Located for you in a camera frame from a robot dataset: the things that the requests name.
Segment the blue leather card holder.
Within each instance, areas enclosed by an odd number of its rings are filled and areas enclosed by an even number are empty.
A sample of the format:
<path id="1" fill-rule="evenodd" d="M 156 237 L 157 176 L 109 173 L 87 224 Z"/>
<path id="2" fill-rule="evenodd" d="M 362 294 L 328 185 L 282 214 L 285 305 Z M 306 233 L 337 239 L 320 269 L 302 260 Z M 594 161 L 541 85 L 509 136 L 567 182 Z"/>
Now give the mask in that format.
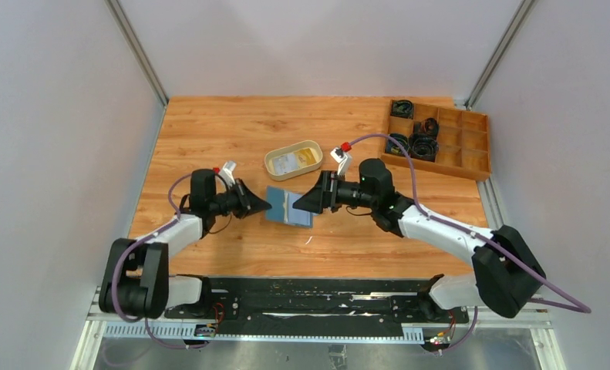
<path id="1" fill-rule="evenodd" d="M 293 227 L 313 227 L 313 213 L 294 208 L 302 195 L 277 187 L 267 187 L 267 201 L 271 209 L 265 212 L 268 221 Z"/>

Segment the gold yellow credit card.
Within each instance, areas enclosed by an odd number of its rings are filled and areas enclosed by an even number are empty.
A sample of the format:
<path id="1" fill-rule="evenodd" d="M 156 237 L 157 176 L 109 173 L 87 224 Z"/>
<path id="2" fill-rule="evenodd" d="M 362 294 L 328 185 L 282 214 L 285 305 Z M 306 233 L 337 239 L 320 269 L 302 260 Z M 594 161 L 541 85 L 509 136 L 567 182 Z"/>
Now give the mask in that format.
<path id="1" fill-rule="evenodd" d="M 296 150 L 294 155 L 299 168 L 309 167 L 318 162 L 316 155 L 311 148 Z"/>

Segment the white VIP credit card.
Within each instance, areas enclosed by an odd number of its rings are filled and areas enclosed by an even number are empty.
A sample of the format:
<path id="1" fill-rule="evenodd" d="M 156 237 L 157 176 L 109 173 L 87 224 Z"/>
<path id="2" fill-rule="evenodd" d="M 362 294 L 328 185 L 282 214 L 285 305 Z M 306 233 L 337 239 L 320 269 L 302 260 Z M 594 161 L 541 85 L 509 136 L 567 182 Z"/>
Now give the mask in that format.
<path id="1" fill-rule="evenodd" d="M 276 156 L 271 163 L 276 176 L 285 176 L 300 169 L 293 153 Z"/>

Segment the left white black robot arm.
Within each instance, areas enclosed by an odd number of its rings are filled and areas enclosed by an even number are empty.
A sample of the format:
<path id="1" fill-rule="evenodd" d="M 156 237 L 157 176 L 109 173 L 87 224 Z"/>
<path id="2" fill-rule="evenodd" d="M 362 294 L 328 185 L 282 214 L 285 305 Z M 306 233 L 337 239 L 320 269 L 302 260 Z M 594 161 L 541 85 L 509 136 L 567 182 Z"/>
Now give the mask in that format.
<path id="1" fill-rule="evenodd" d="M 172 275 L 169 262 L 207 235 L 219 216 L 243 219 L 271 209 L 230 170 L 200 169 L 182 177 L 190 191 L 170 200 L 170 220 L 141 237 L 118 238 L 111 247 L 98 297 L 99 309 L 123 321 L 159 318 L 168 308 L 184 306 L 195 318 L 214 308 L 211 282 L 192 274 Z"/>

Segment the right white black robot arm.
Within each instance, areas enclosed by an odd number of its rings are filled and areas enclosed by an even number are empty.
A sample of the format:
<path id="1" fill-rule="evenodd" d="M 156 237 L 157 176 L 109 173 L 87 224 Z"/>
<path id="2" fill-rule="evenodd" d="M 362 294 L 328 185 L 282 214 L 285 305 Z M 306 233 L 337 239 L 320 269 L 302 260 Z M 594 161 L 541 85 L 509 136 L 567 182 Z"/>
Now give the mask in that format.
<path id="1" fill-rule="evenodd" d="M 471 226 L 415 203 L 396 190 L 380 159 L 363 160 L 357 182 L 323 170 L 314 187 L 293 203 L 295 209 L 314 214 L 342 206 L 367 208 L 383 231 L 428 243 L 473 268 L 472 274 L 432 278 L 428 293 L 417 302 L 427 321 L 439 321 L 450 308 L 481 304 L 501 317 L 515 318 L 546 276 L 518 230 Z"/>

